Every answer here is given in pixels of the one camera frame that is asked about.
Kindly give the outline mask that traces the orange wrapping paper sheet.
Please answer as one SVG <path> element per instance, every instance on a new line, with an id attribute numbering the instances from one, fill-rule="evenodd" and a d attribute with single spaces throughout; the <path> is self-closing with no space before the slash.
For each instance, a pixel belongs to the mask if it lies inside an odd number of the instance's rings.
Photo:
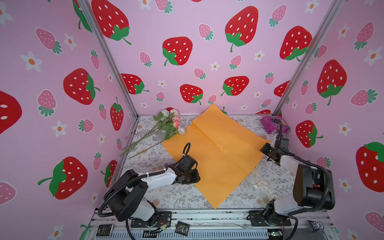
<path id="1" fill-rule="evenodd" d="M 178 161 L 187 143 L 191 143 L 189 156 L 198 162 L 201 177 L 195 185 L 216 209 L 261 161 L 260 150 L 267 140 L 212 105 L 192 121 L 184 135 L 162 145 Z"/>

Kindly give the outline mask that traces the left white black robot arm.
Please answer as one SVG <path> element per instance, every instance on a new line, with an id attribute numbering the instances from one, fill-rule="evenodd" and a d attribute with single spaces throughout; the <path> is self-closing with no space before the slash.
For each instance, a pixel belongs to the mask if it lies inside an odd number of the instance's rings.
<path id="1" fill-rule="evenodd" d="M 201 178 L 197 166 L 195 159 L 184 154 L 179 161 L 165 165 L 158 172 L 138 174 L 134 170 L 126 171 L 105 194 L 98 216 L 114 216 L 119 222 L 140 220 L 148 227 L 163 222 L 155 205 L 143 200 L 145 194 L 162 186 L 198 183 Z"/>

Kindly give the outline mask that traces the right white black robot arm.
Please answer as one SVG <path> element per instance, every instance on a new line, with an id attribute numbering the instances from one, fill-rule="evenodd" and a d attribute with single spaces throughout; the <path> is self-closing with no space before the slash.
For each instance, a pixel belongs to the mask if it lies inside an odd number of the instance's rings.
<path id="1" fill-rule="evenodd" d="M 332 210 L 336 205 L 332 172 L 289 152 L 288 142 L 278 136 L 273 146 L 266 143 L 261 148 L 269 160 L 295 175 L 293 193 L 266 206 L 264 217 L 270 225 L 300 213 Z"/>

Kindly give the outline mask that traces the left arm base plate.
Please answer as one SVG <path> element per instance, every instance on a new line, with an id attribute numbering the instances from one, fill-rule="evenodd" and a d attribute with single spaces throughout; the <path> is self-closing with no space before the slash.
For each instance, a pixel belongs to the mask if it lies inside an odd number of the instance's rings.
<path id="1" fill-rule="evenodd" d="M 155 212 L 154 215 L 147 221 L 133 219 L 131 228 L 160 228 L 163 226 L 169 227 L 172 221 L 172 212 Z"/>

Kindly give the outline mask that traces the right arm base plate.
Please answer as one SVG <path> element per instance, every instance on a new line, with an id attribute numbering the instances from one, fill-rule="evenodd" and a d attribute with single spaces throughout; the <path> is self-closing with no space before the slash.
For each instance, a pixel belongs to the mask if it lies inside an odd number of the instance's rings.
<path id="1" fill-rule="evenodd" d="M 289 227 L 292 225 L 287 216 L 276 213 L 267 213 L 266 210 L 250 211 L 246 219 L 253 227 Z"/>

